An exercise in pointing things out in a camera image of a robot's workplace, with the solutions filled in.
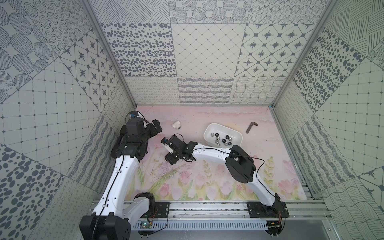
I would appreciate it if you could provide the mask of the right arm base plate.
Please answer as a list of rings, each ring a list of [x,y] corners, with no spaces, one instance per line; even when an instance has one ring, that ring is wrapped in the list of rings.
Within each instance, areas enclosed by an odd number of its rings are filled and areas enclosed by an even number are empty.
[[[261,202],[247,202],[250,218],[289,218],[290,214],[285,202],[276,201],[272,207]]]

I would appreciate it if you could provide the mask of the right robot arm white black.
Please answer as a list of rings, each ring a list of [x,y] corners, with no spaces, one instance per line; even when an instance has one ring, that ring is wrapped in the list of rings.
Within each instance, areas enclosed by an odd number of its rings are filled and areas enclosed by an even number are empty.
[[[176,136],[163,138],[161,143],[169,152],[165,160],[171,165],[179,160],[185,162],[205,160],[224,164],[237,182],[246,184],[253,190],[263,206],[276,209],[281,205],[280,196],[270,190],[259,177],[259,169],[254,164],[255,159],[240,146],[233,145],[229,149],[215,148],[197,142],[185,143]]]

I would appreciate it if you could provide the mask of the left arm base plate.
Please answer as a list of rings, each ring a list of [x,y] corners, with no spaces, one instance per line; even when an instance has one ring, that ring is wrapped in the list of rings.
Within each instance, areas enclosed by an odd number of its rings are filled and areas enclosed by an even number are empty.
[[[155,202],[150,204],[150,209],[147,213],[143,214],[143,219],[166,219],[169,217],[170,202]]]

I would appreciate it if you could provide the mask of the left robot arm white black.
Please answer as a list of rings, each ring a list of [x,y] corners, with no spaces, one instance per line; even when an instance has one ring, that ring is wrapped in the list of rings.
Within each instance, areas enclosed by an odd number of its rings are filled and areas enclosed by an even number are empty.
[[[155,212],[155,198],[151,193],[138,194],[133,203],[123,208],[128,186],[148,152],[149,139],[162,132],[158,120],[149,122],[135,113],[130,117],[111,151],[116,163],[107,188],[93,213],[80,221],[85,240],[127,240],[132,226],[142,216],[149,217]]]

